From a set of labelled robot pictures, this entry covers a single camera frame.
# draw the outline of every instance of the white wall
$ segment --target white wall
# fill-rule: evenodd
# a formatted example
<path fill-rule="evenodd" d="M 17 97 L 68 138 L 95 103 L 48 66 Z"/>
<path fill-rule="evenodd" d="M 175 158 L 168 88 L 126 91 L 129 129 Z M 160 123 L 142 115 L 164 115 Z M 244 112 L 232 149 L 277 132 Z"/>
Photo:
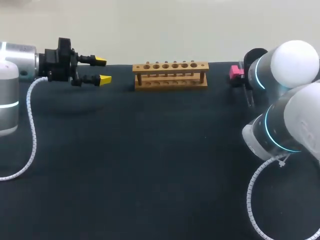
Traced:
<path fill-rule="evenodd" d="M 319 0 L 0 0 L 0 41 L 108 64 L 238 61 L 252 48 L 304 40 L 320 52 Z"/>

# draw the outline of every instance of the wooden test tube rack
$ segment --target wooden test tube rack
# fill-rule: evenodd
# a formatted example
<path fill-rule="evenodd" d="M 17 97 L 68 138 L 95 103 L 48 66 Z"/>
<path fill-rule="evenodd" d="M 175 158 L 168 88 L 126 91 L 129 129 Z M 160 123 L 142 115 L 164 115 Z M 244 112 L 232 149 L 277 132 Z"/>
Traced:
<path fill-rule="evenodd" d="M 136 91 L 206 89 L 208 62 L 173 62 L 135 64 Z"/>

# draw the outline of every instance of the cable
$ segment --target cable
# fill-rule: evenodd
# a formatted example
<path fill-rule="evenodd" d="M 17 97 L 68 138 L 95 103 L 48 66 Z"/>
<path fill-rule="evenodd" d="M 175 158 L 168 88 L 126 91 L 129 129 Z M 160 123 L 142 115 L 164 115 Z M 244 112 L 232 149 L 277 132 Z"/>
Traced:
<path fill-rule="evenodd" d="M 29 161 L 26 163 L 26 165 L 17 173 L 10 175 L 10 176 L 4 176 L 0 177 L 0 181 L 8 181 L 15 179 L 16 177 L 20 176 L 23 174 L 32 164 L 34 161 L 34 158 L 36 156 L 36 150 L 37 150 L 37 136 L 36 136 L 36 128 L 35 128 L 35 123 L 34 123 L 34 118 L 32 116 L 32 111 L 31 111 L 31 92 L 34 89 L 34 87 L 40 83 L 40 82 L 45 82 L 48 81 L 47 77 L 41 77 L 37 80 L 35 80 L 29 87 L 28 92 L 26 94 L 26 109 L 28 112 L 28 117 L 29 117 L 29 122 L 30 122 L 30 127 L 31 127 L 31 133 L 32 133 L 32 152 L 31 156 L 29 158 Z"/>
<path fill-rule="evenodd" d="M 288 157 L 290 156 L 290 154 L 282 154 L 279 156 L 275 156 L 270 158 L 269 160 L 265 161 L 253 174 L 249 186 L 248 186 L 248 190 L 246 192 L 246 210 L 248 213 L 248 216 L 250 218 L 250 222 L 252 224 L 252 226 L 254 227 L 254 230 L 265 240 L 273 240 L 271 237 L 267 236 L 257 225 L 256 220 L 254 218 L 254 214 L 252 212 L 252 207 L 251 207 L 251 196 L 252 196 L 252 190 L 254 187 L 254 184 L 257 180 L 257 177 L 259 176 L 259 174 L 267 167 L 269 166 L 271 163 L 275 162 L 275 161 L 279 161 L 279 165 L 282 167 L 285 165 L 285 161 L 288 159 Z M 311 237 L 307 238 L 306 240 L 316 240 L 318 237 L 320 237 L 320 229 Z"/>

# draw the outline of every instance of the pink object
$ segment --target pink object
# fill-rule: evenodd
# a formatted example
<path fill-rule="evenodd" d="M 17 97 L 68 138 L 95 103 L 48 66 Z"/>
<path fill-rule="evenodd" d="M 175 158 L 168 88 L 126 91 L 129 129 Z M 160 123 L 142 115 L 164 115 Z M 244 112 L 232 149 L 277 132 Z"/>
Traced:
<path fill-rule="evenodd" d="M 230 68 L 230 72 L 229 72 L 229 76 L 230 79 L 234 79 L 235 77 L 239 76 L 239 75 L 243 75 L 245 74 L 245 71 L 243 69 L 239 69 L 239 67 L 237 65 L 232 65 Z"/>

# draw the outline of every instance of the black tablecloth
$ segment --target black tablecloth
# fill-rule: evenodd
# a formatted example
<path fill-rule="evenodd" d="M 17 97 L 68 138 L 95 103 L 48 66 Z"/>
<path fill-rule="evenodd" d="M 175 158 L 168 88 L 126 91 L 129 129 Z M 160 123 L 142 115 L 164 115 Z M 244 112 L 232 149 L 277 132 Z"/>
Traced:
<path fill-rule="evenodd" d="M 249 109 L 230 89 L 231 63 L 211 63 L 207 90 L 134 92 L 129 65 L 82 66 L 111 75 L 101 88 L 40 83 L 32 94 L 37 153 L 18 179 L 0 182 L 4 240 L 258 240 L 246 210 L 262 161 L 242 140 Z M 18 130 L 0 138 L 0 174 L 29 159 L 31 131 L 20 84 Z M 320 228 L 319 163 L 308 154 L 274 163 L 254 187 L 252 208 L 276 240 Z"/>

